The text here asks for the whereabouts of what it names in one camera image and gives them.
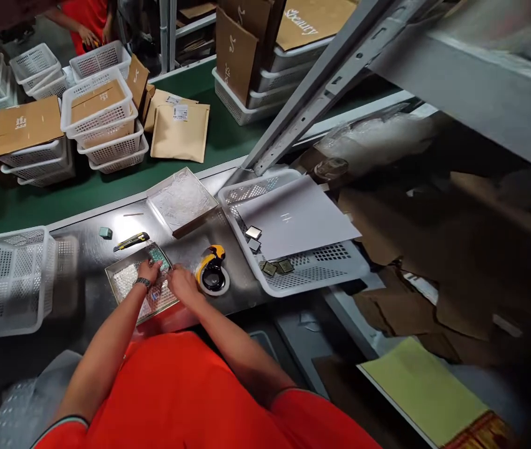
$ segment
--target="woman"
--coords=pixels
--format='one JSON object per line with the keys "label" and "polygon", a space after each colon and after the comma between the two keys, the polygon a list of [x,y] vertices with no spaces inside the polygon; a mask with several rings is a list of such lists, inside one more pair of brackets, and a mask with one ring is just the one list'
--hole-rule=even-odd
{"label": "woman", "polygon": [[140,265],[138,280],[90,342],[55,423],[34,448],[379,448],[334,405],[297,389],[255,341],[209,305],[181,266],[168,273],[168,286],[227,364],[191,332],[129,347],[160,267]]}
{"label": "woman", "polygon": [[113,40],[117,0],[69,0],[45,16],[72,36],[78,56]]}

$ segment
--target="bracelet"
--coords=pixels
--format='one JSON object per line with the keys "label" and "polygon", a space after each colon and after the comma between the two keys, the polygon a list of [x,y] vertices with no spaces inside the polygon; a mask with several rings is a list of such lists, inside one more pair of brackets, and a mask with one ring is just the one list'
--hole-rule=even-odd
{"label": "bracelet", "polygon": [[145,278],[137,278],[134,284],[143,284],[147,288],[147,291],[151,288],[151,281]]}

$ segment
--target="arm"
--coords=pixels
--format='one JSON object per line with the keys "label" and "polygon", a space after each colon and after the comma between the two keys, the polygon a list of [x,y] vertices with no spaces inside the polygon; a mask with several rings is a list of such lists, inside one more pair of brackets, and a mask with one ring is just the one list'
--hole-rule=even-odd
{"label": "arm", "polygon": [[259,343],[207,302],[189,271],[176,265],[168,273],[168,287],[198,317],[238,380],[262,405],[296,386]]}
{"label": "arm", "polygon": [[[155,282],[162,262],[139,267],[139,277]],[[91,422],[114,384],[139,317],[147,287],[134,284],[128,296],[101,325],[78,364],[54,421],[78,415]]]}
{"label": "arm", "polygon": [[61,28],[68,31],[78,33],[84,44],[88,48],[96,48],[99,46],[99,38],[86,28],[84,25],[78,23],[73,18],[66,16],[58,7],[52,8],[45,12],[45,16],[52,22],[55,22]]}

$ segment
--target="red clothing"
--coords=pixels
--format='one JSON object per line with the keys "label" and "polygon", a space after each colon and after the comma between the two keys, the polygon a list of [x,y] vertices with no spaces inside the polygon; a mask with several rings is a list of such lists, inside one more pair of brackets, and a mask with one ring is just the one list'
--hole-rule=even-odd
{"label": "red clothing", "polygon": [[81,418],[65,418],[33,448],[379,449],[311,392],[286,390],[270,410],[259,406],[190,332],[153,337],[129,352],[90,428]]}
{"label": "red clothing", "polygon": [[[63,13],[81,25],[91,30],[100,40],[103,38],[103,28],[107,23],[108,0],[70,0],[62,3]],[[70,32],[77,55],[86,53],[82,46],[82,39],[76,32]]]}

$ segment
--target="yellow box cutter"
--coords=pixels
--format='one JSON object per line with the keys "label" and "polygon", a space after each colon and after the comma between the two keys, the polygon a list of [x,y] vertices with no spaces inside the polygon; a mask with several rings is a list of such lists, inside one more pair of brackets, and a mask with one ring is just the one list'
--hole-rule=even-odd
{"label": "yellow box cutter", "polygon": [[149,234],[147,233],[136,234],[135,236],[132,236],[129,239],[126,239],[123,242],[118,243],[117,246],[114,246],[114,252],[120,251],[121,249],[129,248],[132,245],[135,245],[142,241],[147,241],[149,240],[149,238],[150,238]]}

